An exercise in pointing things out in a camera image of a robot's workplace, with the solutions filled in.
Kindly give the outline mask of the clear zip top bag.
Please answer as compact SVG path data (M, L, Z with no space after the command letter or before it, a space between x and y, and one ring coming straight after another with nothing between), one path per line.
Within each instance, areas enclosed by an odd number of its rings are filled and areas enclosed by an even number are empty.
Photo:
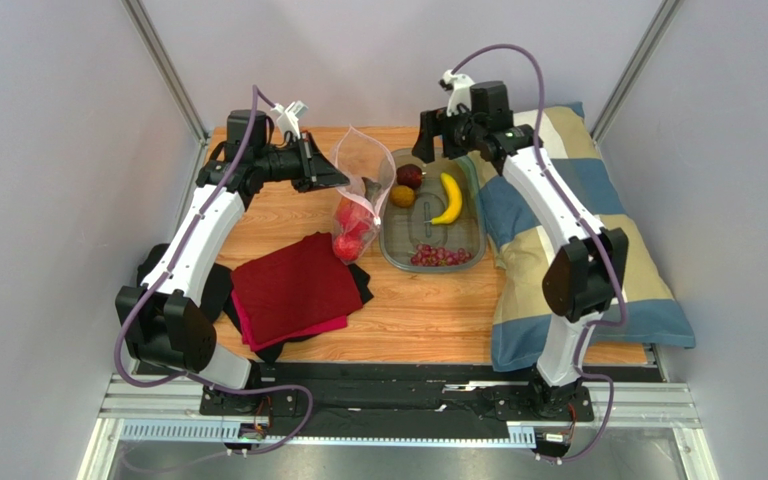
M396 167L393 156L383 143L351 127L332 148L331 159L334 165L350 180L349 185L337 188L340 200L345 197L355 201L365 206L374 216L374 226L360 238L365 246L361 254L363 256L382 229L383 213L390 190L395 183ZM372 207L364 198L362 177L369 177L383 186L375 207ZM334 238L342 234L335 219L337 206L333 214L332 244Z

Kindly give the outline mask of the grey toy fish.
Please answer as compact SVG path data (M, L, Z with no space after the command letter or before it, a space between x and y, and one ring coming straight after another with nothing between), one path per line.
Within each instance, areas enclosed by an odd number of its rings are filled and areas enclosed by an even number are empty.
M363 182L365 200L372 207L375 207L383 190L382 184L369 177L362 177L361 180Z

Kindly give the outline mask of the red apple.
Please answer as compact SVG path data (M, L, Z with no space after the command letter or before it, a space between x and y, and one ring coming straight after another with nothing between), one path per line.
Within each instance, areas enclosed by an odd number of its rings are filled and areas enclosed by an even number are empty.
M373 214L363 205L343 197L336 209L335 219L342 234L362 238L374 226Z

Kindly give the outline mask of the dark red plum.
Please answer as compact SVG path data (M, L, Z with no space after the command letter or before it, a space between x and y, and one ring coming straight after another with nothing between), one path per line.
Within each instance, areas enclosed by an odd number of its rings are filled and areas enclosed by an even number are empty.
M418 190L424 182L424 171L415 164L405 164L396 169L396 183L400 186Z

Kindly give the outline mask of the yellow banana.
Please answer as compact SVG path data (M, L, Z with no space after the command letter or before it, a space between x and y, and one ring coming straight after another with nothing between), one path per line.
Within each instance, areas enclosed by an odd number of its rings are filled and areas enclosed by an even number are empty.
M432 218L431 225L450 225L458 220L463 209L463 195L456 179L448 174L440 174L440 183L447 197L447 206L438 216Z

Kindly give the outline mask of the brown yellow round fruit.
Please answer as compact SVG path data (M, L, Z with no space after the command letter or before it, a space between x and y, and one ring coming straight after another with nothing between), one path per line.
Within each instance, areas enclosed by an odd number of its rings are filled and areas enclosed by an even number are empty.
M405 185L394 186L389 193L389 201L399 208L409 208L416 202L416 192Z

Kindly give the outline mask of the red grape bunch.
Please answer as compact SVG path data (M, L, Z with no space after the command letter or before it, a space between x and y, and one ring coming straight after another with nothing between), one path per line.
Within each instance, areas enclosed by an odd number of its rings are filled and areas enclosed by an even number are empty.
M473 255L463 248L450 250L442 246L419 244L409 261L413 266L437 268L462 265L472 259Z

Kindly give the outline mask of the red strawberry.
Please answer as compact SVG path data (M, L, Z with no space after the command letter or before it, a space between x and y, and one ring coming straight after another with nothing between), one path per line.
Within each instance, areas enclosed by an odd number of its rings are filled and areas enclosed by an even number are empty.
M354 263L364 251L364 242L357 237L340 234L334 238L332 249L334 255L346 264Z

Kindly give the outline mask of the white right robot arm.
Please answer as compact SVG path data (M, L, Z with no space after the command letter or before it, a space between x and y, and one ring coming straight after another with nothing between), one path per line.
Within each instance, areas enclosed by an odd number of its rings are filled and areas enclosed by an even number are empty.
M620 228L606 228L574 195L550 160L538 125L515 123L503 82L447 73L439 84L448 103L421 113L412 155L434 161L436 141L447 159L479 153L525 200L552 247L542 280L551 320L527 402L535 416L555 418L582 386L593 328L603 324L613 302L624 302L628 237Z

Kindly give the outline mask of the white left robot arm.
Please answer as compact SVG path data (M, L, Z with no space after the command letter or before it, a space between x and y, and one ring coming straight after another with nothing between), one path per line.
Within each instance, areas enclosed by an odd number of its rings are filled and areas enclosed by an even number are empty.
M235 110L227 119L224 159L211 156L198 172L192 201L168 248L136 286L115 298L121 330L114 361L126 382L141 388L150 381L131 377L122 354L170 370L230 394L251 394L251 361L217 342L217 332L202 311L209 274L225 240L268 182L288 181L305 193L348 184L322 154L299 120L300 101L275 105L270 112Z

